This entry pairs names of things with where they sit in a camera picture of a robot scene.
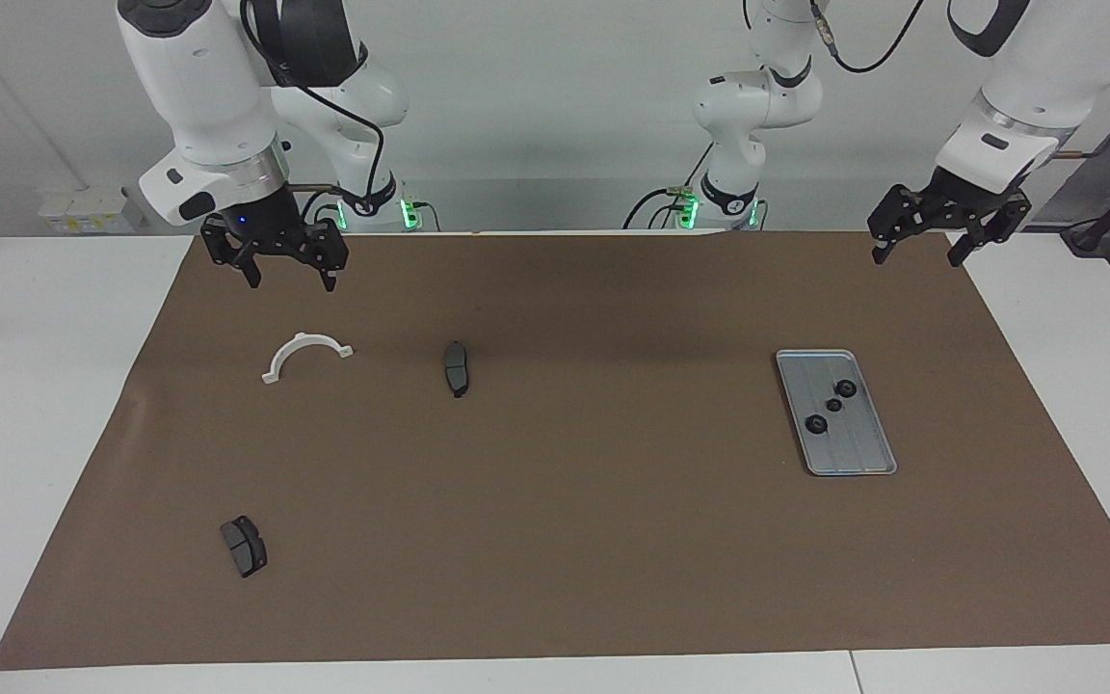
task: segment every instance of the white table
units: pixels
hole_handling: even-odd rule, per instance
[[[189,243],[0,240],[0,637]],[[1110,269],[1018,237],[968,271],[1110,514]],[[80,668],[0,691],[1096,693],[1110,646]]]

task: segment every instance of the power strip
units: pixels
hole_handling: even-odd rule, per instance
[[[149,225],[140,207],[122,190],[89,188],[50,193],[37,214],[53,233],[140,233]]]

